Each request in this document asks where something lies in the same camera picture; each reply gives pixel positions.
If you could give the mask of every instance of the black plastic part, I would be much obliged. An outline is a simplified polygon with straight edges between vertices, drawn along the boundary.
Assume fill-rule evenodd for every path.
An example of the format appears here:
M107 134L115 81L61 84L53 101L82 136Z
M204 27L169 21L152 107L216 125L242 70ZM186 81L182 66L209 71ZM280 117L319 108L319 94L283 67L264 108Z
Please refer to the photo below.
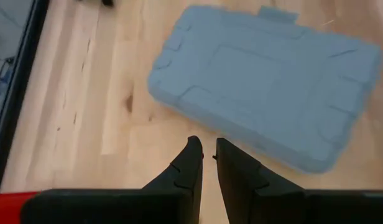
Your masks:
M49 0L32 2L14 62L7 98L0 113L0 186L48 5Z
M225 139L215 158L230 224L383 223L383 191L305 190Z
M203 172L200 140L139 190L48 190L23 206L21 223L197 224Z
M113 0L102 0L102 3L103 3L105 6L109 6L109 7L113 7L113 6L114 6L114 2L113 2Z

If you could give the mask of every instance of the dark spot on floor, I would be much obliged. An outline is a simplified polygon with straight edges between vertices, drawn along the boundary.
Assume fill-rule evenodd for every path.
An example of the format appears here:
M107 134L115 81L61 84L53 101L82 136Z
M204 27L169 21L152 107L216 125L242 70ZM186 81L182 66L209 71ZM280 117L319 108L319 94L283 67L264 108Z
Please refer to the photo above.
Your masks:
M77 113L74 114L73 124L77 121Z
M134 102L134 95L130 94L128 96L128 98L126 99L126 101L125 101L125 106L126 106L126 108L127 108L129 113L132 113L132 104L133 104L133 102Z

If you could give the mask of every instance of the light blue case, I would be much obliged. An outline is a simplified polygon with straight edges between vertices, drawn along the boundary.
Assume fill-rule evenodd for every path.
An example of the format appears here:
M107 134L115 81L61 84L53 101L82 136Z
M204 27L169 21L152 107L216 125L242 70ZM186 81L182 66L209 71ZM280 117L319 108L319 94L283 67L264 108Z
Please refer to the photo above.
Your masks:
M305 172L329 170L374 86L380 49L209 6L185 10L153 64L150 94L189 118Z

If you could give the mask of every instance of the wood grain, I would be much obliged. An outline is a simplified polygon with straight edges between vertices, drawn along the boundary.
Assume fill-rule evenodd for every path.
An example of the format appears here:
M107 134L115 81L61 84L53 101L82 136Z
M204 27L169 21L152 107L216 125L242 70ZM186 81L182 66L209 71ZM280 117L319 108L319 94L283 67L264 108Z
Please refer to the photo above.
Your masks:
M300 13L298 23L353 35L383 49L383 0L51 0L12 143L2 192L58 187L138 188L200 137L202 223L227 223L216 163L218 133L156 103L146 79L182 11L212 4ZM335 168L305 175L243 149L307 188L383 189L383 72Z

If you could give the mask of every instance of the wooden floor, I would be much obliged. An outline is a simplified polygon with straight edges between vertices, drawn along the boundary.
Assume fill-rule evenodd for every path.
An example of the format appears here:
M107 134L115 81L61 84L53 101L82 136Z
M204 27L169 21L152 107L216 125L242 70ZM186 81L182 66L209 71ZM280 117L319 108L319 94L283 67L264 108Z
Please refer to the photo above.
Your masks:
M200 137L202 223L227 223L214 154L218 133L156 103L146 78L182 11L213 4L256 13L299 12L298 23L375 42L383 49L383 0L51 0L2 192L59 187L138 188L164 170L187 137ZM383 189L383 72L346 152L323 175L254 154L308 188Z

